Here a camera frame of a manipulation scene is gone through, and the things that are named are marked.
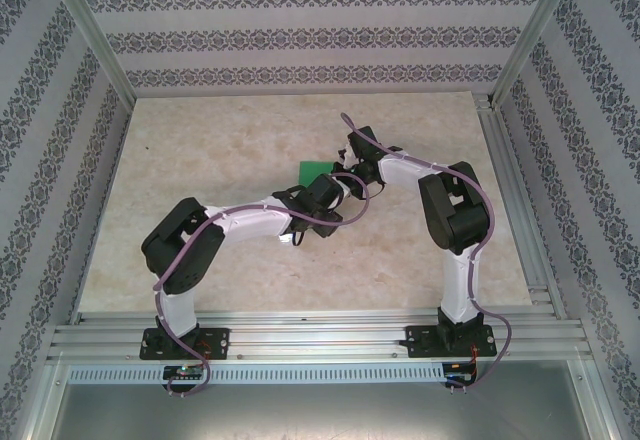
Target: purple cable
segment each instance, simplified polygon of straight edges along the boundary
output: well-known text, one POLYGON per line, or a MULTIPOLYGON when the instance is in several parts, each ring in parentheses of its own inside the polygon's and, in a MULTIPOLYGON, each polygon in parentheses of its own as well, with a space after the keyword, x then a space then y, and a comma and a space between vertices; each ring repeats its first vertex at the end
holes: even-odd
MULTIPOLYGON (((303 220, 306 220, 307 222, 315 223, 317 225, 325 225, 327 227, 341 227, 341 226, 344 226, 344 225, 350 225, 350 224, 352 224, 354 222, 357 222, 358 220, 360 220, 362 218, 362 216, 366 213, 367 209, 369 208, 370 196, 369 196, 369 189, 367 188, 367 185, 359 177, 357 177, 356 175, 353 175, 352 173, 346 173, 346 172, 343 172, 343 173, 332 173, 331 176, 332 177, 348 177, 348 178, 351 178, 351 179, 355 180, 356 182, 358 182, 360 184, 360 186, 362 187, 362 193, 364 195, 364 206, 362 207, 362 210, 360 210, 360 212, 355 217, 350 218, 349 220, 343 220, 342 222, 328 222, 326 220, 320 220, 320 219, 317 219, 317 218, 310 217, 308 215, 305 215, 304 213, 295 212, 293 210, 289 210, 288 208, 276 207, 274 205, 253 204, 253 205, 240 205, 238 207, 232 207, 232 208, 229 208, 228 210, 225 210, 225 211, 222 211, 222 212, 218 212, 214 216, 212 216, 212 217, 208 218, 206 221, 204 221, 202 223, 202 225, 200 225, 196 229, 196 231, 193 232, 193 235, 191 235, 191 237, 189 238, 187 243, 185 243, 185 245, 182 247, 182 249, 180 250, 180 252, 176 256, 176 258, 173 260, 173 262, 171 262, 171 264, 169 265, 169 268, 167 268, 167 270, 164 272, 164 274, 155 283, 155 285, 153 286, 153 290, 154 290, 154 293, 155 293, 156 310, 158 311, 158 320, 160 321, 160 324, 162 325, 162 327, 167 332, 167 335, 169 335, 169 337, 174 342, 176 342, 178 345, 180 345, 186 352, 188 352, 191 355, 193 355, 197 360, 200 360, 202 362, 202 365, 205 367, 205 369, 207 371, 207 374, 206 374, 204 382, 202 382, 200 385, 196 385, 194 388, 192 388, 188 392, 180 393, 179 394, 180 397, 183 397, 183 398, 184 397, 188 397, 189 395, 193 395, 195 393, 198 393, 200 390, 205 388, 207 386, 207 384, 209 383, 209 381, 211 380, 211 366, 209 365, 209 361, 204 356, 200 355, 198 352, 196 352, 194 349, 192 349, 186 343, 184 343, 182 340, 180 340, 180 337, 178 337, 173 332, 173 330, 171 330, 171 327, 169 326, 169 324, 165 320, 164 311, 162 310, 162 302, 160 301, 160 290, 162 290, 162 286, 164 285, 164 283, 169 279, 169 277, 174 272, 174 270, 176 269, 176 267, 178 266, 180 261, 187 254, 187 252, 189 251, 189 249, 191 248, 193 243, 196 241, 198 236, 200 236, 200 234, 204 231, 204 229, 207 228, 209 225, 211 225, 216 220, 218 220, 218 219, 220 219, 220 218, 222 218, 223 216, 226 216, 226 215, 232 215, 234 213, 241 212, 241 211, 244 211, 244 210, 271 210, 271 211, 274 211, 274 212, 286 213, 286 214, 291 215, 293 217, 298 217, 298 218, 301 218, 303 220)), ((175 379, 175 377, 172 377, 167 382, 167 391, 169 392, 170 396, 172 396, 172 395, 174 395, 176 393, 173 390, 171 390, 171 384, 173 383, 174 379, 175 379)))
POLYGON ((474 188, 474 190, 476 192, 478 192, 478 194, 480 195, 480 197, 482 198, 484 204, 487 207, 487 213, 489 215, 489 229, 487 230, 487 236, 484 237, 482 242, 480 242, 478 244, 478 246, 473 249, 473 251, 471 252, 471 255, 469 256, 469 276, 468 276, 468 283, 467 283, 467 292, 469 294, 469 300, 471 301, 471 304, 476 308, 476 310, 478 310, 479 312, 482 312, 484 315, 486 315, 488 317, 497 318, 498 320, 500 320, 502 323, 505 324, 505 326, 507 327, 507 338, 506 338, 506 340, 504 342, 504 346, 502 347, 502 350, 500 350, 500 353, 498 353, 498 356, 496 357, 494 362, 491 364, 491 366, 489 367, 487 372, 482 377, 480 377, 478 380, 476 380, 473 384, 471 384, 469 387, 467 387, 467 388, 472 388, 472 387, 475 388, 477 385, 482 383, 491 373, 493 373, 493 371, 495 370, 495 368, 498 365, 498 363, 500 363, 500 360, 502 360, 502 357, 504 357, 504 355, 507 353, 507 348, 509 348, 509 344, 511 343, 511 336, 513 334, 513 330, 511 328, 511 324, 509 323, 509 321, 504 316, 502 316, 502 315, 500 315, 498 313, 490 312, 489 310, 486 310, 483 307, 481 307, 478 304, 478 302, 476 302, 476 299, 475 299, 474 294, 473 294, 473 271, 474 271, 474 268, 475 268, 475 258, 478 255, 478 253, 480 253, 480 250, 482 250, 482 248, 491 239, 491 236, 493 235, 493 231, 495 229, 495 213, 493 211, 493 206, 491 205, 491 200, 489 200, 489 197, 484 192, 482 187, 480 187, 480 185, 478 185, 478 183, 474 182, 471 178, 469 178, 468 176, 464 175, 463 173, 456 172, 455 170, 451 170, 450 168, 443 167, 443 166, 437 165, 435 163, 429 163, 429 162, 426 162, 424 160, 420 160, 419 158, 415 158, 415 157, 411 157, 409 155, 405 155, 405 154, 401 154, 401 153, 398 153, 398 152, 394 152, 393 150, 390 150, 387 147, 385 147, 384 145, 382 145, 382 144, 376 142, 375 140, 367 137, 364 133, 362 133, 360 130, 358 130, 358 128, 355 126, 355 124, 353 123, 353 121, 351 120, 349 115, 347 115, 346 113, 344 113, 344 112, 341 113, 340 117, 342 118, 344 123, 346 123, 347 126, 353 131, 353 133, 355 133, 356 135, 358 135, 362 139, 366 140, 371 145, 374 145, 374 146, 378 147, 383 152, 388 153, 389 155, 393 155, 394 157, 397 157, 397 158, 402 158, 404 160, 408 160, 408 161, 410 161, 412 163, 415 163, 417 165, 422 165, 423 167, 432 168, 433 170, 436 170, 438 172, 448 173, 450 175, 453 175, 454 177, 459 178, 463 182, 471 185, 474 188))

